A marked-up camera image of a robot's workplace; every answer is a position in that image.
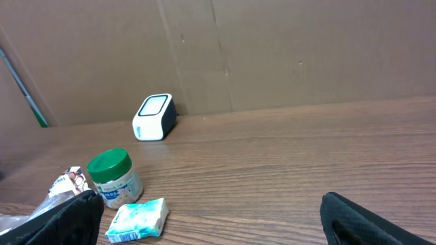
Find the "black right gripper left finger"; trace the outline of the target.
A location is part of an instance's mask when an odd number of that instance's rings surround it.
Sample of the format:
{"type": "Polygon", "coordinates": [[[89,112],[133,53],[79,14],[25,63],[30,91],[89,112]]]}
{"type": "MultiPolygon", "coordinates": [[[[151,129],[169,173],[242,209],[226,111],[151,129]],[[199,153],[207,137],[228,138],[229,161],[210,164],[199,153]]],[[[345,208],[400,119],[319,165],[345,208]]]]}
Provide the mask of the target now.
{"type": "Polygon", "coordinates": [[[96,245],[102,196],[85,191],[1,236],[7,245],[96,245]]]}

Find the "teal tissue pack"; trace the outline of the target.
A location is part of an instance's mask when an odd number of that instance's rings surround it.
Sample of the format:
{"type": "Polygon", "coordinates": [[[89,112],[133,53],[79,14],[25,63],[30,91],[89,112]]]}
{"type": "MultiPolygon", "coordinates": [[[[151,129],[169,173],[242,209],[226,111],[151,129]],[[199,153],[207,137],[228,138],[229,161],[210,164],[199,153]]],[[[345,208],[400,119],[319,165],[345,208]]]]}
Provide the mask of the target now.
{"type": "Polygon", "coordinates": [[[110,243],[159,237],[168,213],[169,209],[164,198],[146,203],[122,205],[105,232],[105,236],[110,243]]]}

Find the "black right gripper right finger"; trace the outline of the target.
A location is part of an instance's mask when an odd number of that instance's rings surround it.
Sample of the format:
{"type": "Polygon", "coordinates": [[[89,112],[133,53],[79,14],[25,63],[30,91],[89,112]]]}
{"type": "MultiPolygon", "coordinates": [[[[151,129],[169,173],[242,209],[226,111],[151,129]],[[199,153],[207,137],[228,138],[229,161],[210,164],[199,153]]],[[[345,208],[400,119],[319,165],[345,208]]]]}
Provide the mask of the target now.
{"type": "Polygon", "coordinates": [[[320,206],[328,245],[433,245],[335,192],[320,206]]]}

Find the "brown white snack bag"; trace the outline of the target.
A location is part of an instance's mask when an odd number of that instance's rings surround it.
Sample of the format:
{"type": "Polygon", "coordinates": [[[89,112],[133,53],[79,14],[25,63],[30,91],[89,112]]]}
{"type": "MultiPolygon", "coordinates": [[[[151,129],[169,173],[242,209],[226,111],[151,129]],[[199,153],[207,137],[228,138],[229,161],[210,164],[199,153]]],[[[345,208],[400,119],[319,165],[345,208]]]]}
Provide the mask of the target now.
{"type": "Polygon", "coordinates": [[[48,195],[30,216],[1,215],[1,235],[23,225],[67,200],[89,190],[81,167],[73,166],[64,171],[49,188],[48,195]]]}

